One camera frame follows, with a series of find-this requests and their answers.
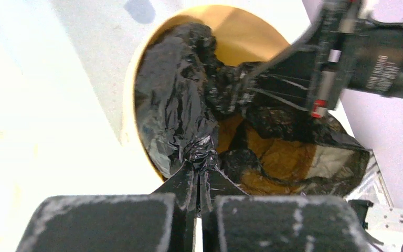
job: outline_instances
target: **white surface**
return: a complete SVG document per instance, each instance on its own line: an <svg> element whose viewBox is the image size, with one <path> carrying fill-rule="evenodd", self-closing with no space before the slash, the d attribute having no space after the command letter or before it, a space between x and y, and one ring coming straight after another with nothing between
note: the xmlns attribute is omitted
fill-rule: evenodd
<svg viewBox="0 0 403 252"><path fill-rule="evenodd" d="M345 92L356 139L374 150L393 204L403 208L403 100Z"/></svg>
<svg viewBox="0 0 403 252"><path fill-rule="evenodd" d="M169 5L153 2L169 10ZM177 1L171 9L197 3ZM263 17L289 42L309 24L301 1L234 1L234 5ZM76 5L81 11L74 16L87 14L81 7ZM113 15L107 6L104 10L100 15ZM123 24L121 35L132 33L131 27ZM71 29L79 27L61 26L47 1L0 1L0 130L6 133L0 139L0 251L15 248L33 210L48 196L141 194L161 184L152 169L135 166L137 150L126 152L119 146L88 79L89 74L98 74L84 70L82 55L66 33ZM98 39L95 47L117 41L102 39L97 29L87 31L94 32L87 36ZM76 40L74 45L79 51ZM111 62L94 60L86 64ZM343 109L334 114L351 131Z"/></svg>
<svg viewBox="0 0 403 252"><path fill-rule="evenodd" d="M195 249L194 252L203 252L203 227L201 218L195 222Z"/></svg>
<svg viewBox="0 0 403 252"><path fill-rule="evenodd" d="M367 212L367 231L376 239L403 244L403 209L375 204Z"/></svg>

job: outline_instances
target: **cylindrical container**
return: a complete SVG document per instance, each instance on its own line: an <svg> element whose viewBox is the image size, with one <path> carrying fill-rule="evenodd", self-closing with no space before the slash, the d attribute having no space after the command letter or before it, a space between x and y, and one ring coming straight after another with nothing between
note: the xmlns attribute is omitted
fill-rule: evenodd
<svg viewBox="0 0 403 252"><path fill-rule="evenodd" d="M134 87L136 74L147 47L166 30L187 22L209 26L217 39L216 55L226 65L236 66L245 61L266 61L288 47L289 43L274 27L243 9L225 5L207 5L176 13L146 37L135 51L124 84L122 143L131 153L133 169L153 169L144 151L135 119ZM151 181L157 183L159 174Z"/></svg>

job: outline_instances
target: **crumpled black plastic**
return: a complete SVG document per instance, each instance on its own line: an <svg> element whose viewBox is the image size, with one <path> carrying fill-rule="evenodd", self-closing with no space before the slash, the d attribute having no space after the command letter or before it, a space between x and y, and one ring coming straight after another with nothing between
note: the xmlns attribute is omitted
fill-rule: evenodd
<svg viewBox="0 0 403 252"><path fill-rule="evenodd" d="M256 154L248 148L223 152L220 159L225 175L236 184L240 183L241 175L246 170L262 170L262 164Z"/></svg>
<svg viewBox="0 0 403 252"><path fill-rule="evenodd" d="M218 165L218 124L203 100L202 63L187 43L165 36L144 54L135 85L140 139L169 178L184 161Z"/></svg>
<svg viewBox="0 0 403 252"><path fill-rule="evenodd" d="M242 171L238 166L256 165L255 160L240 161L240 151L225 160L226 154L219 157L215 149L218 121L239 113L262 138L356 151L352 157L354 176L339 185L332 180L315 183L303 192L343 196L359 184L369 154L342 126L339 129L337 120L330 115L313 119L304 111L241 88L241 78L259 62L225 66L216 58L215 49L209 27L188 23L165 32L143 55L135 85L137 127L150 159L165 178L189 161L200 169L221 169L238 181L228 169ZM253 87L267 90L274 80L268 70L255 79Z"/></svg>

